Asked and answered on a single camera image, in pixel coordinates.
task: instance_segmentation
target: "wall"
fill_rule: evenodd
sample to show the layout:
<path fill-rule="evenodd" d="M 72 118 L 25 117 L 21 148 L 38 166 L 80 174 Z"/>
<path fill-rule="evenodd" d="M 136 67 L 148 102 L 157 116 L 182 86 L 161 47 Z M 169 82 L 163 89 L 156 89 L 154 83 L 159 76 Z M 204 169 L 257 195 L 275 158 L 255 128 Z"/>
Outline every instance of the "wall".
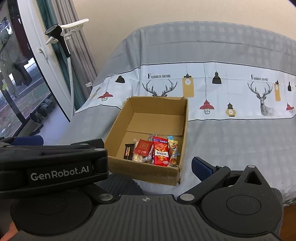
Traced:
<path fill-rule="evenodd" d="M 220 21 L 271 30 L 296 40 L 296 8 L 288 0 L 73 0 L 100 71 L 137 28 L 172 21 Z"/>

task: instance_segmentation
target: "teal curtain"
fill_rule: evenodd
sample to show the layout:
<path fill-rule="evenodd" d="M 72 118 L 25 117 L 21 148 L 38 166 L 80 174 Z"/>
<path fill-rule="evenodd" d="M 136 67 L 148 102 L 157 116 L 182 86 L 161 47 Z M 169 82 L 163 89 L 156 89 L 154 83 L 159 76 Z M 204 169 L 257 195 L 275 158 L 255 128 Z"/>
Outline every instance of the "teal curtain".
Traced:
<path fill-rule="evenodd" d="M 48 29 L 52 25 L 58 23 L 50 0 L 36 0 L 36 1 L 40 10 L 45 28 Z M 65 56 L 65 53 L 60 43 L 52 44 L 52 46 L 57 56 L 59 65 L 61 67 L 61 71 L 66 80 L 68 89 L 70 90 L 70 80 L 69 80 L 69 74 L 68 74 L 67 58 Z M 75 108 L 79 109 L 85 103 L 86 99 L 84 98 L 81 88 L 79 86 L 79 83 L 77 81 L 75 70 L 73 69 L 72 72 L 73 72 L 73 82 L 74 82 L 74 92 L 75 92 Z"/>

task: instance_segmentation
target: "red snack package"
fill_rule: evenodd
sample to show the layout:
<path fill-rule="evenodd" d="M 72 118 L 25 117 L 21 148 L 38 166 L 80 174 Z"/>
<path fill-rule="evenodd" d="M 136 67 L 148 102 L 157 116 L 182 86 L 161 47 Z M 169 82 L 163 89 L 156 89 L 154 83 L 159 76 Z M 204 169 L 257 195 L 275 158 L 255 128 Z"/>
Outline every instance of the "red snack package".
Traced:
<path fill-rule="evenodd" d="M 168 155 L 168 140 L 160 137 L 153 137 L 154 144 L 154 165 L 166 167 L 170 158 Z"/>
<path fill-rule="evenodd" d="M 145 141 L 140 139 L 137 147 L 133 150 L 133 153 L 141 156 L 148 156 L 152 145 L 152 141 Z"/>

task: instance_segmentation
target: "open cardboard box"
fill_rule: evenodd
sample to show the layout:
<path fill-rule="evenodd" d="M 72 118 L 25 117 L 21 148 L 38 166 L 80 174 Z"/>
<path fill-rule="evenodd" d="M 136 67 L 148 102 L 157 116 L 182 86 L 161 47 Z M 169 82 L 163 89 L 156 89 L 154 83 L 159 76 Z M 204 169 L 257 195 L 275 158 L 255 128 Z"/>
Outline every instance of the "open cardboard box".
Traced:
<path fill-rule="evenodd" d="M 133 96 L 128 98 L 116 118 L 105 148 L 109 169 L 133 179 L 176 186 L 185 156 L 188 122 L 188 100 L 174 97 Z M 178 167 L 162 167 L 123 159 L 125 144 L 134 139 L 147 140 L 150 134 L 172 135 L 178 141 Z"/>

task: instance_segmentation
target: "deer print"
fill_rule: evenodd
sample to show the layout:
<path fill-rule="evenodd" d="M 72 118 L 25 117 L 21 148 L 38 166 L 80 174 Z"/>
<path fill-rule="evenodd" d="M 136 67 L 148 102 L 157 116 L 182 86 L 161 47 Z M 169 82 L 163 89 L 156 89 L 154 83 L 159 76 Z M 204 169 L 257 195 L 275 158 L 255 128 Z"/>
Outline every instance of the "deer print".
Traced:
<path fill-rule="evenodd" d="M 253 85 L 253 82 L 251 85 L 249 85 L 248 83 L 248 86 L 249 86 L 249 89 L 256 94 L 257 98 L 260 100 L 260 108 L 261 108 L 261 114 L 264 115 L 264 116 L 273 116 L 275 115 L 275 111 L 273 108 L 269 108 L 267 107 L 265 104 L 264 104 L 264 101 L 266 99 L 266 96 L 268 94 L 270 94 L 272 92 L 272 87 L 270 89 L 270 86 L 268 83 L 266 83 L 268 85 L 268 91 L 266 90 L 265 88 L 265 92 L 263 93 L 262 97 L 260 96 L 260 94 L 258 93 L 258 91 L 256 90 L 256 87 L 255 87 L 255 90 L 253 89 L 252 85 Z"/>
<path fill-rule="evenodd" d="M 174 84 L 169 80 L 169 82 L 171 83 L 171 87 L 168 89 L 168 87 L 165 86 L 165 91 L 163 91 L 162 95 L 158 95 L 158 94 L 156 93 L 156 91 L 153 90 L 153 86 L 152 86 L 151 89 L 148 88 L 148 84 L 149 84 L 150 81 L 151 81 L 151 80 L 149 80 L 148 83 L 146 84 L 146 88 L 145 88 L 145 86 L 144 86 L 143 83 L 142 83 L 142 85 L 143 85 L 144 89 L 145 89 L 147 92 L 151 93 L 152 96 L 154 96 L 154 97 L 167 97 L 168 93 L 171 92 L 171 91 L 173 91 L 173 90 L 176 88 L 177 84 L 178 84 L 178 81 L 177 81 L 176 84 L 175 84 L 175 86 L 174 86 Z"/>

